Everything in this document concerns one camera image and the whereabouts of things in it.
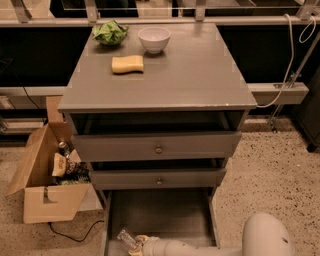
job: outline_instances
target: drawer front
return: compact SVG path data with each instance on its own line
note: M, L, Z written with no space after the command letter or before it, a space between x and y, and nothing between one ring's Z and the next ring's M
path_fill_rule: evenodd
M91 182L98 190L215 187L221 184L225 172L224 168L199 171L94 171Z
M75 135L72 143L82 161L128 161L227 158L233 155L241 132L164 135Z

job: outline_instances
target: power cord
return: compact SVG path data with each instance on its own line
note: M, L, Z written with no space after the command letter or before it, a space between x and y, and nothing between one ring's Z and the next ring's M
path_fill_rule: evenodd
M71 236L69 236L69 235L62 234L62 233L60 233L60 232L58 232L58 231L55 231L55 230L53 229L53 227L52 227L52 222L48 222L48 225L49 225L49 227L50 227L50 229L51 229L51 231L52 231L53 233L55 233L55 234L57 234L57 235L60 235L60 236L67 237L67 238L69 238L69 239L71 239L71 240L73 240L73 241L75 241L75 242L81 243L81 242L83 242L83 241L87 238L87 236L89 235L91 229L92 229L96 224L98 224L99 222L104 222L104 221L103 221L103 220L98 220L98 221L96 221L95 223L93 223L93 224L91 225L91 227L89 228L89 230L87 231L86 235L85 235L82 239L76 239L76 238L73 238L73 237L71 237Z
M257 107L258 108L267 108L267 107L270 107L271 105L273 105L280 97L283 89L285 88L285 85L286 85L286 81L287 81L287 77L288 77L288 74L289 74L289 71L291 69L291 65L292 65L292 62L293 62L293 59L294 59L294 46L293 46L293 33L292 33L292 22L291 22L291 18L288 14L285 14L284 15L287 19L288 19L288 22L289 22L289 33L290 33L290 45L291 45L291 60L289 62L289 65L288 65L288 68L287 68L287 71L286 71L286 74L284 76L284 79L282 81L282 86L278 92L278 95L274 98L273 101L271 101L269 104L267 105L258 105Z
M299 36L299 42L301 44L304 44L305 42L307 42L310 37L313 35L314 31L316 30L316 26L317 26L317 21L316 21L316 18L314 16L311 16L312 20L309 22L309 24L304 28L304 30L301 32L300 36ZM311 24L313 23L313 28L309 34L309 36L307 36L306 39L302 40L302 36L303 34L306 32L306 30L311 26Z
M4 60L0 60L0 62L4 63L5 65L8 64L8 63L7 63L6 61L4 61ZM24 86L23 83L20 81L20 79L19 79L18 75L16 74L16 72L14 72L12 69L11 69L11 71L13 72L13 75L14 75L14 77L17 79L19 85L23 88L23 90L24 90L26 96L28 97L28 99L32 102L33 105L35 105L35 107L36 107L37 109L40 109L40 107L37 105L37 103L35 103L34 100L33 100L33 99L30 97L30 95L28 94L25 86Z
M288 77L288 74L289 74L289 71L290 71L290 69L291 69L291 65L292 65L293 59L294 59L294 54L295 54L295 53L294 53L294 45L293 45L292 22L291 22L291 18L290 18L290 16L289 16L288 14L285 14L284 16L287 18L287 20L288 20L288 22L289 22L290 45L291 45L291 60L290 60L290 63L289 63L289 65L288 65L286 74L285 74L285 76L284 76L284 79L283 79L283 82L282 82L282 86L281 86L281 88L280 88L277 96L274 98L273 101L271 101L271 102L270 102L269 104L267 104L267 105L258 105L258 106L257 106L258 108L267 108L267 107L270 107L271 105L273 105L273 104L279 99L279 97L280 97L283 89L285 88L285 83L286 83L286 81L287 81L287 77ZM304 30L301 32L301 34L300 34L300 36L299 36L299 42L300 42L301 44L307 42L307 41L310 39L310 37L313 35L313 33L314 33L315 29L316 29L316 26L317 26L316 19L315 19L314 16L311 16L311 18L312 18L312 21L309 22L309 24L304 28ZM309 27L312 23L313 23L312 31L310 32L309 36L307 36L306 39L302 40L302 36L304 35L305 31L308 29L308 27Z

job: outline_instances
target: bottle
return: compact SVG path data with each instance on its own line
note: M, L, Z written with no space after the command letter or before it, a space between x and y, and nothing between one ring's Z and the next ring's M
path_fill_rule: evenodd
M58 145L59 147L59 151L60 151L60 154L65 156L66 158L69 158L70 157L70 147L69 145L64 142L64 141L61 141Z

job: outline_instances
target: white bowl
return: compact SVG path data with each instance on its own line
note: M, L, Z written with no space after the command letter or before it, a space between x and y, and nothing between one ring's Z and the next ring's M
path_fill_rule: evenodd
M160 53L167 46L170 36L170 31L161 27L144 28L138 33L143 48L153 54Z

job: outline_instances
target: dresser top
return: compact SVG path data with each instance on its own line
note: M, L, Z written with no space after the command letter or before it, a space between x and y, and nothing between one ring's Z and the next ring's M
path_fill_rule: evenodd
M257 103L211 23L159 24L171 32L160 54L141 46L130 25L120 47L90 38L59 105L61 112L245 110ZM144 72L114 74L112 57L143 56Z

